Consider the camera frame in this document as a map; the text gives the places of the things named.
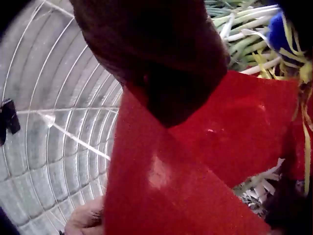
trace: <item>red cloth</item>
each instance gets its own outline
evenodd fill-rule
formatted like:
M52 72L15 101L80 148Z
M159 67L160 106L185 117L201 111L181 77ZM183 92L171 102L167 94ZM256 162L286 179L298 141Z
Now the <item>red cloth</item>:
M206 104L171 133L234 187L283 157L297 92L294 81L229 71Z
M104 214L106 235L265 235L269 230L127 90Z
M125 89L105 234L266 234L229 187L285 155L296 96L296 82L229 71L203 107L165 129Z

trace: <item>human hand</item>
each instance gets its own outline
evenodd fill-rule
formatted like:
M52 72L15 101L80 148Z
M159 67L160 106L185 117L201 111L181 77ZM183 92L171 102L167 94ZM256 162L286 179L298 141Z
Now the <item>human hand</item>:
M65 225L65 235L103 235L103 199L101 196L77 207Z

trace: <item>dark fabric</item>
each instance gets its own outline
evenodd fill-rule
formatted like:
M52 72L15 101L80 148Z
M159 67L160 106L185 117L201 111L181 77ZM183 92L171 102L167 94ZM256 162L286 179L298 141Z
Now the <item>dark fabric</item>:
M0 14L0 42L2 34L5 32L11 21L31 0L7 1L5 13Z
M0 207L0 233L10 235L20 235L16 227L9 220L3 209Z
M313 41L308 37L308 24L312 21L312 1L302 0L300 3L286 0L275 0L276 3L282 8L287 19L290 20L298 32L301 49L306 51L306 56L312 59ZM295 11L295 6L301 7L301 11Z
M166 127L205 103L229 55L203 0L70 0L98 61Z
M281 228L285 235L313 234L312 180L311 176L307 197L303 197L296 190L295 180L282 178L279 181L274 195L264 205L268 210L265 221L273 229Z

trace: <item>black clip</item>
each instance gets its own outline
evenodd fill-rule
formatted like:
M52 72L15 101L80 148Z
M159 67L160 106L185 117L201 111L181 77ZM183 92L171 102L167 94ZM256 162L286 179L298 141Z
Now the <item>black clip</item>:
M7 129L15 134L21 129L13 100L8 99L0 107L0 146L7 138Z

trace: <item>metal mesh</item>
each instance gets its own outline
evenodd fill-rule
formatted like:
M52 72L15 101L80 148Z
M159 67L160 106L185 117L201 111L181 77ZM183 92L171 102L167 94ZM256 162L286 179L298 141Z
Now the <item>metal mesh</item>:
M36 110L110 156L122 94L87 47L70 3L50 2L57 7L28 5L0 44L0 95L14 100L21 124L0 149L0 205L22 234L58 234L107 181L108 161L49 128Z

